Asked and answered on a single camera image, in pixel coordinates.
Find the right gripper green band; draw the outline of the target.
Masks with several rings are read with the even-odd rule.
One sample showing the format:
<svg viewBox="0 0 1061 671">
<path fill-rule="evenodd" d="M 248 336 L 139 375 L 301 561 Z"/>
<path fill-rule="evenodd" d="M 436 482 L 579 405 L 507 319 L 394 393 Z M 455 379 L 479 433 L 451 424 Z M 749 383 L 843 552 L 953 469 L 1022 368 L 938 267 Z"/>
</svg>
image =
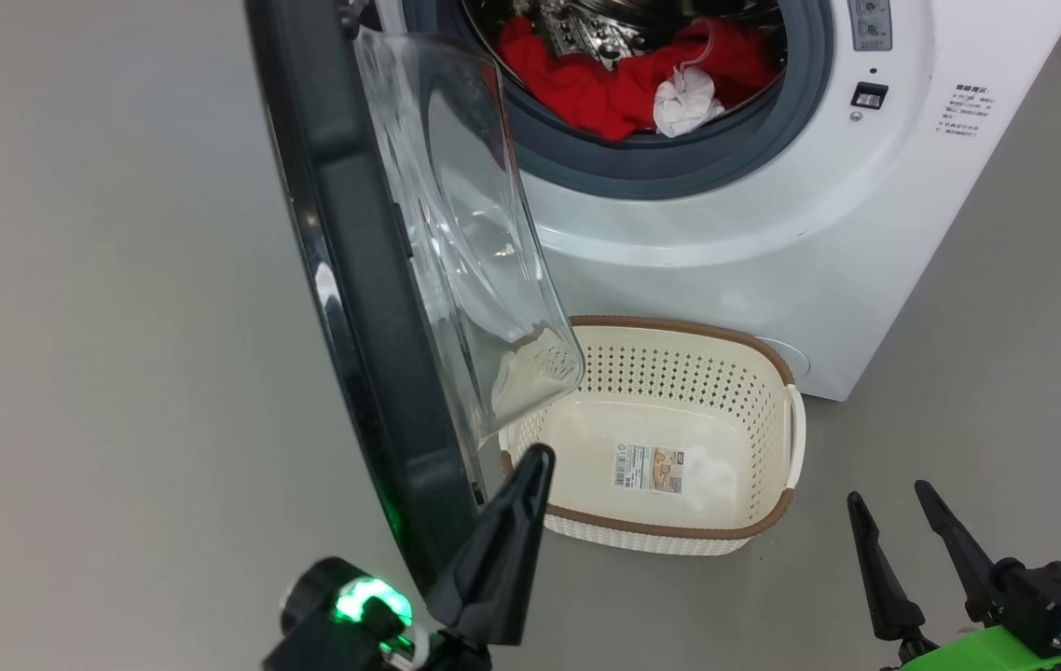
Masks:
<svg viewBox="0 0 1061 671">
<path fill-rule="evenodd" d="M 915 481 L 915 492 L 930 530 L 943 540 L 966 592 L 967 616 L 973 622 L 998 622 L 999 603 L 989 582 L 994 562 L 928 481 Z M 860 493 L 847 494 L 847 517 L 873 634 L 879 640 L 901 642 L 902 665 L 883 671 L 1051 671 L 1061 667 L 1060 650 L 1053 650 L 1049 657 L 1038 657 L 1004 627 L 979 630 L 953 644 L 928 650 L 928 640 L 921 632 L 923 612 L 907 598 L 894 577 L 880 547 L 877 523 Z"/>
</svg>

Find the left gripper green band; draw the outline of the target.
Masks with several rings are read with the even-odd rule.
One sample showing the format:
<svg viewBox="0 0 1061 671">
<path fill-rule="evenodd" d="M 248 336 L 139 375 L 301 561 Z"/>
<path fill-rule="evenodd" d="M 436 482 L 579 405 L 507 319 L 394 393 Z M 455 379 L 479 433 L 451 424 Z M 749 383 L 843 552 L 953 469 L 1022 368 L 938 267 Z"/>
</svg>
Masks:
<svg viewBox="0 0 1061 671">
<path fill-rule="evenodd" d="M 281 638 L 261 671 L 492 671 L 487 649 L 519 646 L 544 534 L 556 454 L 532 445 L 480 515 L 428 597 L 447 629 L 414 619 L 411 600 L 342 557 L 288 587 Z"/>
</svg>

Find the black round glass washer door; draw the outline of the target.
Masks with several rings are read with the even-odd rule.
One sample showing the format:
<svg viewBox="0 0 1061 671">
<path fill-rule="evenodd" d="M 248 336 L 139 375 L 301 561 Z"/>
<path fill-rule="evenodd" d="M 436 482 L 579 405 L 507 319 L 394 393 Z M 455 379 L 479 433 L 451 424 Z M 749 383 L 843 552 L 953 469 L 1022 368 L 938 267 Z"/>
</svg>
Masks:
<svg viewBox="0 0 1061 671">
<path fill-rule="evenodd" d="M 585 355 L 530 217 L 500 68 L 351 0 L 243 0 L 306 280 L 420 593 L 489 499 L 479 447 L 576 390 Z"/>
</svg>

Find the red garment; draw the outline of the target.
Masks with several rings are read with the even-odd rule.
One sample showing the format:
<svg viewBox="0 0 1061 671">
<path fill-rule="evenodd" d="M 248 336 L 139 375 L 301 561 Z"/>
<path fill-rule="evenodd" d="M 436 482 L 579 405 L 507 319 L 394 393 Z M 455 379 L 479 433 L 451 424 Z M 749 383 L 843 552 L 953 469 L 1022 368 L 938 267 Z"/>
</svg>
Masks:
<svg viewBox="0 0 1061 671">
<path fill-rule="evenodd" d="M 680 65 L 697 65 L 709 73 L 725 111 L 760 92 L 779 73 L 760 30 L 717 18 L 696 19 L 665 46 L 624 57 L 613 69 L 581 52 L 549 54 L 526 18 L 514 18 L 504 27 L 498 54 L 530 94 L 570 127 L 611 142 L 636 132 L 655 132 L 655 89 Z"/>
</svg>

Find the white cloth piece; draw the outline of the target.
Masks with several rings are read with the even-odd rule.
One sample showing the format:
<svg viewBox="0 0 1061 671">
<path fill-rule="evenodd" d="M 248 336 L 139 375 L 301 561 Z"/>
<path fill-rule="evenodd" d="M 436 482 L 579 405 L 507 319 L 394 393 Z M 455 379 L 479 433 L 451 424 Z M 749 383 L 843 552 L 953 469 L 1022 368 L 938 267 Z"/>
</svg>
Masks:
<svg viewBox="0 0 1061 671">
<path fill-rule="evenodd" d="M 655 89 L 655 132 L 675 139 L 698 130 L 725 111 L 709 73 L 697 65 L 680 65 Z"/>
</svg>

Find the white barcode product label sticker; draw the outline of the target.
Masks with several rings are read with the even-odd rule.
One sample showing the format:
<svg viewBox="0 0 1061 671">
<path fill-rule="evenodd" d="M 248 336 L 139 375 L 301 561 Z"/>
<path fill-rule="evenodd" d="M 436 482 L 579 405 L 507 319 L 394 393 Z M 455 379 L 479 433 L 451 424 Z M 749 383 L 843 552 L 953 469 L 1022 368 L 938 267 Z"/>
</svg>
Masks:
<svg viewBox="0 0 1061 671">
<path fill-rule="evenodd" d="M 613 451 L 612 484 L 619 489 L 683 493 L 685 454 L 671 447 L 625 445 Z"/>
</svg>

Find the cream laundry basket brown rim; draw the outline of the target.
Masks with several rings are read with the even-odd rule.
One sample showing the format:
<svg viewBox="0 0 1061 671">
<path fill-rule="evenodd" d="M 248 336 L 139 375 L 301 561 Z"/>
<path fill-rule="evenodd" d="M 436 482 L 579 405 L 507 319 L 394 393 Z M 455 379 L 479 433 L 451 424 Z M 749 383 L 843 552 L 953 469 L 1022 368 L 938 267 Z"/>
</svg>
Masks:
<svg viewBox="0 0 1061 671">
<path fill-rule="evenodd" d="M 512 472 L 532 445 L 556 454 L 547 530 L 654 554 L 738 551 L 792 507 L 806 413 L 792 371 L 755 336 L 691 322 L 574 317 L 581 382 L 498 433 Z M 683 493 L 619 489 L 618 443 L 685 454 Z"/>
</svg>

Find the white front-load washing machine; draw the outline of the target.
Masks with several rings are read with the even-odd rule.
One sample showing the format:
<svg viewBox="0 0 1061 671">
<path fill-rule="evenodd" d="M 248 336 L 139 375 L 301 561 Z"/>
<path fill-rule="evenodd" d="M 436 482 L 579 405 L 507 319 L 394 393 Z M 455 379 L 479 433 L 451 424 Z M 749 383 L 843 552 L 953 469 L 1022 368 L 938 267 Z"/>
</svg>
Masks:
<svg viewBox="0 0 1061 671">
<path fill-rule="evenodd" d="M 893 50 L 853 49 L 847 0 L 376 0 L 389 33 L 495 61 L 549 271 L 573 317 L 786 341 L 842 401 L 888 334 L 1061 35 L 1061 0 L 891 0 Z M 613 69 L 696 19 L 760 30 L 779 73 L 705 126 L 611 142 L 570 127 L 498 54 L 514 18 Z M 975 139 L 947 90 L 995 99 Z"/>
</svg>

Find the round drain filter cover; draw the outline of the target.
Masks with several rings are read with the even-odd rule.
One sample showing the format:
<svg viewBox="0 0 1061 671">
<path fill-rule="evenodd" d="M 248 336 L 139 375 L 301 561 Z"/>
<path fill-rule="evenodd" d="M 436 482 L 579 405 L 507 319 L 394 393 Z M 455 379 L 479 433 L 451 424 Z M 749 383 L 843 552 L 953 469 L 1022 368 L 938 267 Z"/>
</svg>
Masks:
<svg viewBox="0 0 1061 671">
<path fill-rule="evenodd" d="M 760 338 L 760 340 L 768 344 L 769 348 L 772 348 L 785 361 L 787 368 L 792 371 L 792 377 L 795 381 L 803 379 L 810 373 L 811 361 L 804 352 L 796 347 L 792 347 L 786 341 L 773 338 Z"/>
</svg>

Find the printed warning text sticker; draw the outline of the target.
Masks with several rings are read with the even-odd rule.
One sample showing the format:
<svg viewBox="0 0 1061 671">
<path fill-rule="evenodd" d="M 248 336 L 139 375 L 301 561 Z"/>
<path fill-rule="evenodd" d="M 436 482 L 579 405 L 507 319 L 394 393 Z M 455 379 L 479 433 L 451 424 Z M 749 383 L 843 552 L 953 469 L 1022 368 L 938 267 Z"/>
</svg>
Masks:
<svg viewBox="0 0 1061 671">
<path fill-rule="evenodd" d="M 995 99 L 982 86 L 956 84 L 947 90 L 939 115 L 934 119 L 937 133 L 958 139 L 975 139 L 994 111 Z"/>
</svg>

